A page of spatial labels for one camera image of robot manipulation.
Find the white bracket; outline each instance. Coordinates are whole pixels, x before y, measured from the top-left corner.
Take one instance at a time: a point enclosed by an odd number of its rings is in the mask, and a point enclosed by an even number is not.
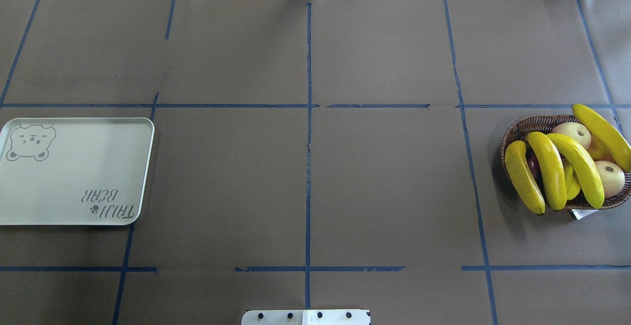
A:
[[[243,314],[241,325],[370,325],[370,311],[248,311]]]

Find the bear ear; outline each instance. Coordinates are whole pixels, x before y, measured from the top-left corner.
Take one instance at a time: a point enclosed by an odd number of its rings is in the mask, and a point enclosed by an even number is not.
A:
[[[9,150],[9,152],[7,152],[6,154],[6,159],[9,161],[15,161],[18,158],[20,158],[20,155],[13,152],[13,150]]]
[[[36,161],[41,161],[41,160],[47,158],[48,157],[48,149],[40,152],[39,154],[35,155],[34,157],[35,157]]]

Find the wicker basket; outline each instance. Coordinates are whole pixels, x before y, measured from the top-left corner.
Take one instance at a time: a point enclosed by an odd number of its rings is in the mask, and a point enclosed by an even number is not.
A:
[[[504,152],[506,147],[516,140],[526,140],[526,136],[530,132],[543,132],[545,134],[552,131],[554,127],[561,123],[567,123],[568,121],[579,121],[574,115],[531,115],[521,118],[511,125],[506,130],[506,134],[502,139],[502,145],[500,146],[500,157],[502,159],[502,168],[506,176],[509,177],[509,172],[506,170],[506,164],[504,163]],[[625,186],[622,191],[613,197],[606,198],[602,205],[602,210],[608,210],[615,208],[624,203],[631,196],[631,172],[625,174]],[[587,203],[582,192],[572,201],[568,201],[566,210],[593,210],[593,208]]]

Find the rectangular tray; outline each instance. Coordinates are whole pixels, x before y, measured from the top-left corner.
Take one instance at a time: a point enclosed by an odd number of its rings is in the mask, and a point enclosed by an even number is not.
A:
[[[0,224],[126,225],[140,215],[147,118],[16,118],[0,132]]]

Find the bear drawing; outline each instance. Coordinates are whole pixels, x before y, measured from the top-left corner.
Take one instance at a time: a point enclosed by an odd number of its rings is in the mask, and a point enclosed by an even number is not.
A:
[[[11,132],[11,149],[6,154],[9,161],[19,158],[34,158],[41,161],[48,157],[48,147],[57,136],[52,125],[20,124]]]

